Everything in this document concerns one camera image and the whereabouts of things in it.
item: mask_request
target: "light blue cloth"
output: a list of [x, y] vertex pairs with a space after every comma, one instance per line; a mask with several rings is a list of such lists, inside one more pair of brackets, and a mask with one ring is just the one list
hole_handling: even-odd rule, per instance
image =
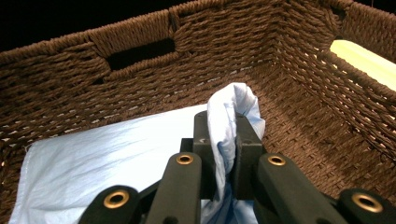
[[78, 223], [102, 190], [114, 185], [138, 191], [162, 178], [181, 138], [191, 138], [193, 117], [208, 110], [218, 192], [203, 201], [203, 223], [256, 223], [251, 202], [232, 199], [226, 174], [233, 167], [234, 110], [245, 114], [262, 137], [257, 98], [243, 83], [218, 91], [197, 105], [35, 142], [21, 168], [18, 196], [9, 224]]

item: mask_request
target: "bright yellow object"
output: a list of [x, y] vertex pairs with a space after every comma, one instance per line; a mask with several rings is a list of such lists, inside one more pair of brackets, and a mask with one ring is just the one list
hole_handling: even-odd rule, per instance
[[396, 91], [396, 64], [347, 40], [334, 40], [330, 50], [379, 83]]

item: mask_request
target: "woven wicker texture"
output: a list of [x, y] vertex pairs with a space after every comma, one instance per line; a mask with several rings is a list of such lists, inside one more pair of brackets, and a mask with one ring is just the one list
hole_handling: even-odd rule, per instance
[[[395, 62], [395, 20], [344, 0], [207, 0], [0, 53], [0, 222], [34, 141], [205, 103], [232, 81], [259, 96], [267, 149], [320, 190], [396, 204], [396, 93], [329, 52], [342, 36]], [[106, 60], [165, 38], [175, 52]]]

